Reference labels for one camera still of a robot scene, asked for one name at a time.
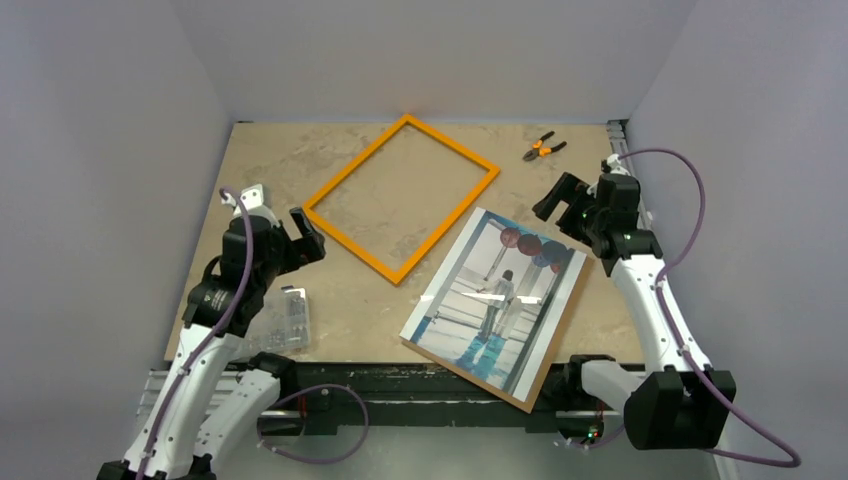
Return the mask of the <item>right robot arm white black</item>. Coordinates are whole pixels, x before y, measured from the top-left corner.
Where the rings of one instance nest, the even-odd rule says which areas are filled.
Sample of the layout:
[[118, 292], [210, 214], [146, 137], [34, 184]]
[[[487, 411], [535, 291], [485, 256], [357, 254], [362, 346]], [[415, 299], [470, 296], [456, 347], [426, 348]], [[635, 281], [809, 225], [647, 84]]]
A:
[[561, 381], [564, 399], [584, 407], [598, 399], [618, 411], [631, 445], [638, 450], [710, 449], [721, 437], [736, 383], [713, 368], [677, 312], [661, 275], [666, 263], [655, 234], [639, 225], [641, 186], [616, 156], [602, 163], [589, 184], [565, 172], [533, 207], [547, 220], [560, 204], [556, 221], [566, 236], [591, 248], [605, 275], [623, 295], [645, 359], [644, 373], [626, 370], [612, 357], [574, 355]]

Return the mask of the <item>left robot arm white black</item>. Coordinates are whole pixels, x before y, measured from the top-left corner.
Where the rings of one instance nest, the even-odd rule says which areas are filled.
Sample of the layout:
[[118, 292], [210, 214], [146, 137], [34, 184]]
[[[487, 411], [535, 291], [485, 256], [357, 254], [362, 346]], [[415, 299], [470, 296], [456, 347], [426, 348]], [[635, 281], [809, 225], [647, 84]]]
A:
[[146, 426], [123, 459], [101, 467], [101, 479], [194, 479], [209, 473], [211, 464], [195, 453], [193, 437], [219, 377], [275, 279], [325, 256], [323, 236], [300, 208], [290, 214], [301, 236], [289, 237], [263, 185], [239, 194], [223, 188], [220, 195], [233, 209], [222, 252], [188, 294], [177, 354]]

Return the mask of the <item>photo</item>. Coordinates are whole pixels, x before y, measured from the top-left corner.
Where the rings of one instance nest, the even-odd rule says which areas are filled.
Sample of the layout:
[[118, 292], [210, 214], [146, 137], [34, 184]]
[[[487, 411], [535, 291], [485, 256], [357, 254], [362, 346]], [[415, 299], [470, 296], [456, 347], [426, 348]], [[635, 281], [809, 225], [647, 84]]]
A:
[[585, 253], [477, 208], [399, 337], [528, 412], [590, 270]]

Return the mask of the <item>orange wooden picture frame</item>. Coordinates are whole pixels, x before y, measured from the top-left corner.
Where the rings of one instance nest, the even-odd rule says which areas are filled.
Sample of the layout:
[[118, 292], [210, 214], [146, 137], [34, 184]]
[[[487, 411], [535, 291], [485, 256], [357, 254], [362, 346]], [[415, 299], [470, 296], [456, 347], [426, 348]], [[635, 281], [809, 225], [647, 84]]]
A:
[[312, 194], [304, 210], [316, 227], [399, 285], [500, 172], [405, 114]]

